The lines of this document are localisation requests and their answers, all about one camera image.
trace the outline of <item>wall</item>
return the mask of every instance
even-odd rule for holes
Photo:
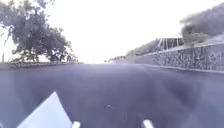
[[[134,63],[186,69],[224,70],[224,44],[148,54],[133,59]]]

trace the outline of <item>tree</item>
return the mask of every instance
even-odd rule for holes
[[[181,21],[184,24],[183,35],[201,33],[210,37],[224,32],[224,3],[206,11],[186,17]]]
[[[17,46],[13,54],[19,54],[22,57],[20,60],[38,61],[39,55],[45,55],[51,61],[59,60],[59,56],[67,53],[67,48],[72,51],[71,42],[61,34],[63,29],[52,28],[47,23],[49,15],[46,7],[54,1],[35,2],[25,0],[20,5],[14,1],[8,5],[1,3],[0,7],[4,7],[0,14],[2,28],[9,28],[8,37],[11,36]]]

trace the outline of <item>asphalt road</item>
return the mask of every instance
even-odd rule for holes
[[[82,128],[223,128],[224,76],[144,65],[68,65],[0,71],[0,121],[15,128],[56,91]]]

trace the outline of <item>stone wall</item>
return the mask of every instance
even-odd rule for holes
[[[224,70],[224,44],[153,53],[136,57],[133,62],[186,69]]]

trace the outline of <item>green foliage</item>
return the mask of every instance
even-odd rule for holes
[[[55,56],[68,55],[67,49],[72,51],[72,46],[62,35],[63,29],[52,28],[47,23],[46,6],[54,1],[35,1],[35,5],[25,0],[18,6],[14,1],[8,5],[0,3],[3,12],[0,13],[0,24],[8,29],[9,36],[17,46],[13,54],[19,54],[22,60],[34,60],[39,55],[53,60]]]

